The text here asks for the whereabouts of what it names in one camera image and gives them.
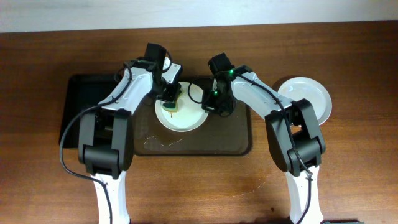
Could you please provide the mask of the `green yellow sponge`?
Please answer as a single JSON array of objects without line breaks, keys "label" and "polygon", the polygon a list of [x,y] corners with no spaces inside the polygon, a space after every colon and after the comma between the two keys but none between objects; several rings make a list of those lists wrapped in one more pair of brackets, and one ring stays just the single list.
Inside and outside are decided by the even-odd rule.
[{"label": "green yellow sponge", "polygon": [[176,96],[176,99],[172,102],[164,102],[161,107],[163,110],[168,112],[177,112],[178,111],[178,99],[183,95],[183,91],[179,90]]}]

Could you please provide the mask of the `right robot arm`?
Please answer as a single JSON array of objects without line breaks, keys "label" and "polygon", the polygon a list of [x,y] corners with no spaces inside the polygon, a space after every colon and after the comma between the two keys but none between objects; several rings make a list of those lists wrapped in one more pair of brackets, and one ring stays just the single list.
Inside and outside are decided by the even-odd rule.
[{"label": "right robot arm", "polygon": [[216,72],[209,94],[238,100],[264,119],[271,158],[285,174],[292,223],[322,223],[318,173],[325,140],[311,102],[284,97],[258,79],[254,72]]}]

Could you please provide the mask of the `black plastic tray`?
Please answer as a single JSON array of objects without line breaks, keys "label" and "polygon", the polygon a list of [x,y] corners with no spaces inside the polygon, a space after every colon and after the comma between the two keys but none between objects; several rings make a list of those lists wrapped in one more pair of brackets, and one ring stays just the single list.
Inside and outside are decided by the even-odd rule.
[{"label": "black plastic tray", "polygon": [[118,81],[112,74],[77,74],[70,77],[58,142],[74,116],[85,108],[97,105],[117,85]]}]

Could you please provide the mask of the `brown translucent tray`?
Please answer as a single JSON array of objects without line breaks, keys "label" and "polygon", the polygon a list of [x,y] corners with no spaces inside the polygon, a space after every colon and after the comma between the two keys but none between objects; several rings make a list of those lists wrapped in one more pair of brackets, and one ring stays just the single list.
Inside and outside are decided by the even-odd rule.
[{"label": "brown translucent tray", "polygon": [[[203,91],[212,84],[208,77],[182,79]],[[243,156],[252,149],[250,109],[236,103],[231,116],[208,113],[206,121],[188,132],[176,132],[160,123],[155,103],[141,103],[132,117],[134,153],[137,156]]]}]

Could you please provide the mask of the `white plate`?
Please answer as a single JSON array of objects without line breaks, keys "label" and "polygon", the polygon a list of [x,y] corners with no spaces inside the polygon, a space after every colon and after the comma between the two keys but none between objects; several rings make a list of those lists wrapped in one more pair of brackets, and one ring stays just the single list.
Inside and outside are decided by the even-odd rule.
[{"label": "white plate", "polygon": [[281,84],[277,92],[295,101],[305,98],[311,102],[319,125],[325,123],[331,115],[331,96],[316,80],[307,77],[290,78]]},{"label": "white plate", "polygon": [[177,100],[177,111],[166,111],[162,107],[163,101],[157,100],[155,102],[155,114],[167,129],[176,132],[188,132],[201,126],[208,117],[201,104],[197,104],[191,100],[190,96],[195,101],[201,101],[203,90],[196,84],[190,86],[188,91],[189,82],[180,82],[183,94]]}]

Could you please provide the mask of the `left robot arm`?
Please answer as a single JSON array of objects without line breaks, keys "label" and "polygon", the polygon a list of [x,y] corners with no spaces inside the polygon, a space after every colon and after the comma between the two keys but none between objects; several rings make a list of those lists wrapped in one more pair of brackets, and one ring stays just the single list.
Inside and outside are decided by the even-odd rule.
[{"label": "left robot arm", "polygon": [[133,157],[132,117],[141,101],[176,102],[182,66],[162,59],[139,58],[123,65],[115,89],[79,116],[78,160],[96,189],[100,223],[130,223],[126,172]]}]

